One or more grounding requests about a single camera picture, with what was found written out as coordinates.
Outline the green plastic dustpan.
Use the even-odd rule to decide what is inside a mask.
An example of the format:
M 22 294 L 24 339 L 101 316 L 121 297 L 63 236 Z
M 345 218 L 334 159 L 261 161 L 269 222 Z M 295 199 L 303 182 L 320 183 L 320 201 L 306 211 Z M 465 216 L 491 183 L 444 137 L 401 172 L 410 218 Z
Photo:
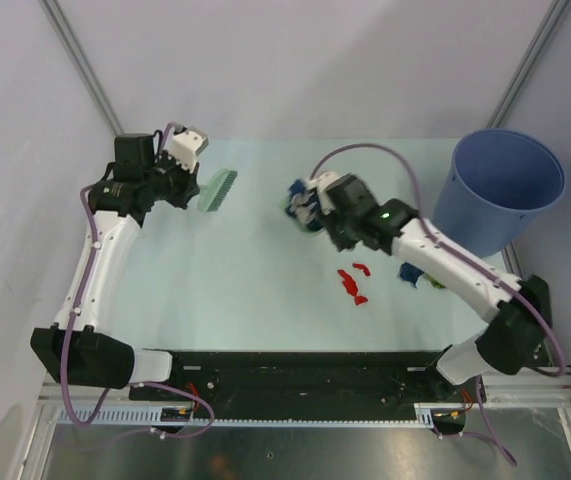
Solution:
M 323 225 L 317 218 L 320 208 L 313 197 L 298 195 L 286 197 L 282 209 L 302 232 L 317 235 L 323 230 Z

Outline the green hand brush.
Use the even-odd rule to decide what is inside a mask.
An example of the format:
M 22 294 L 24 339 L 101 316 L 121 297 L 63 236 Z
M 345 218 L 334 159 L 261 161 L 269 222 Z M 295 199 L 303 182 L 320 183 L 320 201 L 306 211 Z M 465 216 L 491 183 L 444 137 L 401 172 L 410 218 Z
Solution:
M 198 209 L 205 213 L 218 211 L 237 176 L 238 172 L 231 169 L 221 169 L 214 174 L 206 185 L 200 187 Z

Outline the blue and white paper pile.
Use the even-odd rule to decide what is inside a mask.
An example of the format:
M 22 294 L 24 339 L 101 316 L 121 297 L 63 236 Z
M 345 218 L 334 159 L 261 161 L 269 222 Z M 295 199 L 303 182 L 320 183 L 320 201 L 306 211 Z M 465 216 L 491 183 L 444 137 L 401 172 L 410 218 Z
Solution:
M 320 204 L 316 189 L 304 179 L 297 179 L 289 186 L 284 212 L 304 232 L 316 234 L 323 229 L 318 220 Z

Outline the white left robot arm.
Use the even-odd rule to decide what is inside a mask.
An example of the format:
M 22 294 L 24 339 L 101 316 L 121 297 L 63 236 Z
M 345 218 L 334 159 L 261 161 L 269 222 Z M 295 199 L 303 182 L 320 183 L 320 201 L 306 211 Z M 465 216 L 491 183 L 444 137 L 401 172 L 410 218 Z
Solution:
M 185 209 L 198 195 L 198 156 L 207 136 L 173 126 L 161 137 L 123 134 L 115 158 L 81 191 L 88 227 L 77 270 L 52 326 L 33 331 L 30 345 L 61 385 L 121 389 L 151 382 L 162 398 L 179 397 L 185 374 L 171 354 L 135 348 L 113 337 L 112 307 L 126 260 L 158 202 Z

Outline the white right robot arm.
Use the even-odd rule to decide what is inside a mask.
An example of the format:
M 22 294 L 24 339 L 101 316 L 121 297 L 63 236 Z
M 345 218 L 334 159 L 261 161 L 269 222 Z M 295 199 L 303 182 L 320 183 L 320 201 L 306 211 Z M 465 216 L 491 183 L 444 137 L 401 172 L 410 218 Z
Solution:
M 380 204 L 353 174 L 316 181 L 319 220 L 338 250 L 361 243 L 418 268 L 456 294 L 486 322 L 479 334 L 448 347 L 426 376 L 428 393 L 449 401 L 487 371 L 517 374 L 551 331 L 549 286 L 521 279 L 472 255 L 399 199 Z

